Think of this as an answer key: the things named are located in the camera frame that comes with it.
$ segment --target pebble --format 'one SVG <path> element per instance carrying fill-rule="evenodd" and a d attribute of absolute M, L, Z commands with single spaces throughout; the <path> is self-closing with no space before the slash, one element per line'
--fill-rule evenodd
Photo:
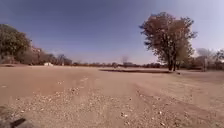
<path fill-rule="evenodd" d="M 164 123 L 160 123 L 162 126 L 165 126 L 165 124 Z"/>
<path fill-rule="evenodd" d="M 124 114 L 123 112 L 121 113 L 122 117 L 128 117 L 128 115 Z"/>

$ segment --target dirt road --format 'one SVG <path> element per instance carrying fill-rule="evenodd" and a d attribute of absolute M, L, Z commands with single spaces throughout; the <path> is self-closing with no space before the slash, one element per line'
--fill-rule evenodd
<path fill-rule="evenodd" d="M 35 128 L 224 128 L 223 76 L 0 68 L 0 117 Z"/>

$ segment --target tree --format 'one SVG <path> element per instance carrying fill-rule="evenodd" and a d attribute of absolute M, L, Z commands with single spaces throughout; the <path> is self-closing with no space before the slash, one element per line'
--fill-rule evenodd
<path fill-rule="evenodd" d="M 25 52 L 30 47 L 30 42 L 25 33 L 15 28 L 0 24 L 0 56 L 16 56 Z"/>
<path fill-rule="evenodd" d="M 57 57 L 58 65 L 72 65 L 72 60 L 68 59 L 64 54 L 59 54 Z"/>
<path fill-rule="evenodd" d="M 201 58 L 204 71 L 206 71 L 208 67 L 212 67 L 211 65 L 215 63 L 215 52 L 205 48 L 198 48 L 197 53 Z"/>
<path fill-rule="evenodd" d="M 124 66 L 125 68 L 127 68 L 128 56 L 123 56 L 123 57 L 121 58 L 121 62 L 123 63 L 123 66 Z"/>
<path fill-rule="evenodd" d="M 191 31 L 190 18 L 176 19 L 162 12 L 152 14 L 140 28 L 146 36 L 145 45 L 159 60 L 167 63 L 169 70 L 176 70 L 177 61 L 193 54 L 190 39 L 196 37 Z"/>

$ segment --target sandy ground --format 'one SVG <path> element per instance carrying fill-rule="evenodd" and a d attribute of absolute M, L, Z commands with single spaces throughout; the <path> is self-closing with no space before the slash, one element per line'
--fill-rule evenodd
<path fill-rule="evenodd" d="M 0 128 L 224 128 L 224 72 L 0 68 Z"/>

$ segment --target treeline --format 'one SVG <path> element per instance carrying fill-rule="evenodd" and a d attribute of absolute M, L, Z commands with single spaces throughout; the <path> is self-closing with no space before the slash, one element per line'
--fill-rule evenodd
<path fill-rule="evenodd" d="M 32 46 L 26 34 L 15 28 L 0 24 L 0 63 L 43 65 L 50 62 L 54 65 L 72 65 L 72 60 L 64 54 L 53 55 L 41 48 Z"/>

